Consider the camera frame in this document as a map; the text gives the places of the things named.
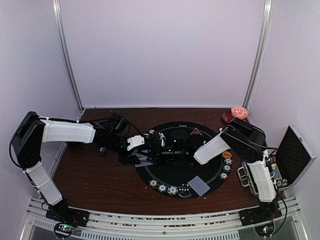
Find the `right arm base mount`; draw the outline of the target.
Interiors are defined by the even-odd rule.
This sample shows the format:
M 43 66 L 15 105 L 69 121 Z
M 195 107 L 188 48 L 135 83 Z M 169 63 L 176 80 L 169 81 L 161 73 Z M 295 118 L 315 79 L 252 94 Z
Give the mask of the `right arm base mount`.
M 239 212 L 242 226 L 254 225 L 255 233 L 260 237 L 270 237 L 276 231 L 275 219 L 282 216 L 280 209 L 270 206 L 247 208 Z

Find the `front aluminium rail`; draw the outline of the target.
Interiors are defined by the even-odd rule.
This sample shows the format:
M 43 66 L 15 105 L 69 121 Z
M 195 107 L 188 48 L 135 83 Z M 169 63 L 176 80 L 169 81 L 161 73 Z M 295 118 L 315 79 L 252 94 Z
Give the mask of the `front aluminium rail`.
M 67 240 L 308 240 L 299 205 L 294 197 L 280 203 L 283 216 L 274 221 L 280 229 L 272 237 L 260 237 L 258 227 L 268 222 L 244 226 L 240 210 L 185 215 L 134 215 L 87 210 L 88 222 L 77 227 Z M 18 240 L 58 240 L 56 221 L 46 218 L 45 206 L 32 199 Z

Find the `blue-backed playing card deck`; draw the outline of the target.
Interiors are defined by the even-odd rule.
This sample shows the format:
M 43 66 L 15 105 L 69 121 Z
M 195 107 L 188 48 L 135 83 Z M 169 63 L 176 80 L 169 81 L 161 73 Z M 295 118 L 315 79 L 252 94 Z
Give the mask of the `blue-backed playing card deck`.
M 138 150 L 135 150 L 131 155 L 136 156 L 140 161 L 146 161 L 148 159 L 146 155 L 139 153 Z

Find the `left aluminium frame post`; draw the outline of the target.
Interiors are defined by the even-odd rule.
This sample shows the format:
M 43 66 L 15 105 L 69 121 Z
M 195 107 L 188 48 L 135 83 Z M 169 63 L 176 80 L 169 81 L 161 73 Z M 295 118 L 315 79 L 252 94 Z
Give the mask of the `left aluminium frame post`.
M 83 106 L 83 103 L 82 103 L 82 100 L 80 97 L 80 93 L 79 93 L 79 90 L 78 90 L 78 87 L 76 84 L 74 71 L 73 71 L 72 63 L 71 63 L 71 58 L 70 58 L 70 54 L 68 51 L 67 39 L 66 39 L 64 23 L 63 23 L 63 16 L 62 16 L 62 11 L 61 11 L 61 1 L 60 0 L 53 0 L 52 6 L 53 6 L 53 13 L 54 13 L 56 27 L 58 30 L 60 46 L 61 46 L 61 50 L 62 50 L 62 59 L 64 62 L 64 66 L 65 66 L 68 81 L 69 81 L 69 84 L 71 87 L 71 91 L 72 91 L 73 97 L 75 99 L 77 109 L 79 111 L 79 116 L 77 117 L 79 119 L 81 117 L 82 113 L 85 111 L 85 108 Z

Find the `aluminium poker chip case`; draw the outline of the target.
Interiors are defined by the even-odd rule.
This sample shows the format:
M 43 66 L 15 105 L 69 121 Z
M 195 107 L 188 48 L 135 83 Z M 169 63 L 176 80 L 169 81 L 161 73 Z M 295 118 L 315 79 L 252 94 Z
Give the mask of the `aluminium poker chip case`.
M 267 146 L 262 129 L 247 122 L 241 122 L 235 128 L 239 131 L 236 135 L 240 137 L 236 152 L 243 161 L 249 164 L 261 162 L 264 159 L 263 152 L 272 150 Z M 287 179 L 288 185 L 283 188 L 295 185 L 315 158 L 300 132 L 290 124 L 279 147 L 270 154 L 270 161 L 274 161 L 278 170 L 274 179 Z

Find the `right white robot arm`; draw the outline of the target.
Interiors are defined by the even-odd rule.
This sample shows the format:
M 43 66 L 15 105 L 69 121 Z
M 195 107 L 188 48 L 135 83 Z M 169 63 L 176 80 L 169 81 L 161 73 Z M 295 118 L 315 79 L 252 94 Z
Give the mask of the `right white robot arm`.
M 258 219 L 266 221 L 276 212 L 278 188 L 275 186 L 271 166 L 273 155 L 268 151 L 276 153 L 278 148 L 267 146 L 266 135 L 262 129 L 234 118 L 200 146 L 195 146 L 190 138 L 184 135 L 173 136 L 171 139 L 173 143 L 166 145 L 165 138 L 158 132 L 150 134 L 147 152 L 155 164 L 164 165 L 175 161 L 196 169 L 208 164 L 223 152 L 232 150 L 246 163 L 257 187 L 258 199 L 263 204 L 256 210 Z

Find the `orange big blind button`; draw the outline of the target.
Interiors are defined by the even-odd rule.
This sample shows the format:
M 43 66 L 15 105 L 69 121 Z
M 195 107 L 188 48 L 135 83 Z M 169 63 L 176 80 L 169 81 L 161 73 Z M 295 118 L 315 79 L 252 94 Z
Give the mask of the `orange big blind button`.
M 224 152 L 222 153 L 222 157 L 223 157 L 224 159 L 231 159 L 231 158 L 232 158 L 232 154 L 231 154 L 229 151 L 224 151 Z

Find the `clear round dealer button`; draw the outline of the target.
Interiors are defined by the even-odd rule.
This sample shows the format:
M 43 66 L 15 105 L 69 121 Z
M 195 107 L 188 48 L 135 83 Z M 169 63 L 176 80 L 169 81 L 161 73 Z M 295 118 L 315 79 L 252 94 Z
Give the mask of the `clear round dealer button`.
M 177 188 L 177 193 L 180 198 L 190 198 L 193 190 L 188 184 L 182 184 Z

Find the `red black triangular all-in marker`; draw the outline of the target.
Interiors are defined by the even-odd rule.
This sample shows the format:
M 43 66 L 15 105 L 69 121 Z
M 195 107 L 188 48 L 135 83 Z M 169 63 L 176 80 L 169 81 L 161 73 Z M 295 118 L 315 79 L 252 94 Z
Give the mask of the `red black triangular all-in marker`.
M 195 135 L 195 136 L 202 136 L 203 134 L 201 133 L 201 131 L 195 127 L 194 130 L 190 133 L 191 136 Z

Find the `aluminium frame post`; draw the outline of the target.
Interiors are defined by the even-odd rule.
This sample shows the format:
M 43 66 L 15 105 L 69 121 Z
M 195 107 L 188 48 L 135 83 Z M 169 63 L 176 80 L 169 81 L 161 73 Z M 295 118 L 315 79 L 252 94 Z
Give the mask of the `aluminium frame post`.
M 264 1 L 264 8 L 263 8 L 263 14 L 261 19 L 261 26 L 260 26 L 255 58 L 253 62 L 252 71 L 250 74 L 248 87 L 247 87 L 244 101 L 242 104 L 242 106 L 246 109 L 250 108 L 254 98 L 254 94 L 256 92 L 257 85 L 258 85 L 261 68 L 262 68 L 262 59 L 268 43 L 273 5 L 274 5 L 273 0 Z
M 77 117 L 79 119 L 81 117 L 82 113 L 85 111 L 85 108 L 83 106 L 83 103 L 82 103 L 82 100 L 80 97 L 80 93 L 79 93 L 79 90 L 78 90 L 78 87 L 76 84 L 74 71 L 73 71 L 72 63 L 71 63 L 71 58 L 70 58 L 70 54 L 68 51 L 67 39 L 66 39 L 64 23 L 63 23 L 63 16 L 62 16 L 62 11 L 61 11 L 61 1 L 60 0 L 53 0 L 52 6 L 53 6 L 53 13 L 54 13 L 56 27 L 58 30 L 60 46 L 61 46 L 61 50 L 62 50 L 62 59 L 64 62 L 64 66 L 65 66 L 68 81 L 69 81 L 69 84 L 71 87 L 71 91 L 72 91 L 73 97 L 75 99 L 77 109 L 79 111 L 79 116 Z

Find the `green blue poker chip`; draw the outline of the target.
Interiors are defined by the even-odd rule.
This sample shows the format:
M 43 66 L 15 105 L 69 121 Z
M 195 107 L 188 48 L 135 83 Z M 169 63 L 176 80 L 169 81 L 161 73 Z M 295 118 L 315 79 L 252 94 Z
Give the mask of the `green blue poker chip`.
M 160 193 L 165 193 L 167 191 L 167 186 L 164 185 L 164 184 L 160 184 L 158 187 L 157 187 L 157 190 L 160 192 Z
M 226 172 L 226 173 L 230 173 L 232 170 L 231 166 L 230 165 L 224 165 L 223 166 L 223 171 Z

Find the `red floral saucer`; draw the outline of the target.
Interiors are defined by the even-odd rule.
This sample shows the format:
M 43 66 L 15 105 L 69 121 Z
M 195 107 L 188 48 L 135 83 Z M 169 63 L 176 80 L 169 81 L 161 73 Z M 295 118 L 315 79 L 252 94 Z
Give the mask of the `red floral saucer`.
M 229 124 L 231 120 L 234 118 L 234 116 L 232 115 L 232 112 L 228 110 L 222 113 L 221 118 L 224 122 Z

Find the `dealt blue-backed card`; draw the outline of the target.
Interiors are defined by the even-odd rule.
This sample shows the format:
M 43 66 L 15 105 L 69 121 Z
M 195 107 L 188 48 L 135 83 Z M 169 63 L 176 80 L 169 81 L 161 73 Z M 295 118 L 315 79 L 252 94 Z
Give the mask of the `dealt blue-backed card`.
M 150 166 L 150 165 L 153 165 L 153 163 L 148 160 L 143 160 L 140 163 L 136 163 L 134 166 L 136 168 L 139 168 L 139 167 L 145 167 L 145 166 Z
M 193 179 L 188 181 L 187 184 L 198 194 L 199 197 L 202 197 L 211 189 L 211 187 L 199 176 L 195 176 Z

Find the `white blue poker chip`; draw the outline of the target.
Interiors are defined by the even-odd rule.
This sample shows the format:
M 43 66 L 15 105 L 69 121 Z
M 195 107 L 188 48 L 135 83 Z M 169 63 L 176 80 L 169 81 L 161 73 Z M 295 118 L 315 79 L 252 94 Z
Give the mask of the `white blue poker chip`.
M 233 163 L 233 160 L 232 160 L 232 159 L 230 159 L 230 158 L 225 158 L 225 159 L 224 159 L 224 164 L 225 164 L 225 165 L 229 165 L 229 166 L 230 166 L 230 165 L 232 165 L 232 163 Z
M 178 188 L 176 186 L 171 185 L 167 188 L 167 193 L 171 196 L 176 195 L 178 193 Z

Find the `red white patterned tea bowl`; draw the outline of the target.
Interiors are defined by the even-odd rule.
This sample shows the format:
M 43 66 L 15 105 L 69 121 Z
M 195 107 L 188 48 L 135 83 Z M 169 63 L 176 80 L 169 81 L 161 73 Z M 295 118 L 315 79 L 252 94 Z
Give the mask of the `red white patterned tea bowl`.
M 243 106 L 233 106 L 230 111 L 234 118 L 238 118 L 240 120 L 244 120 L 249 116 L 249 111 Z

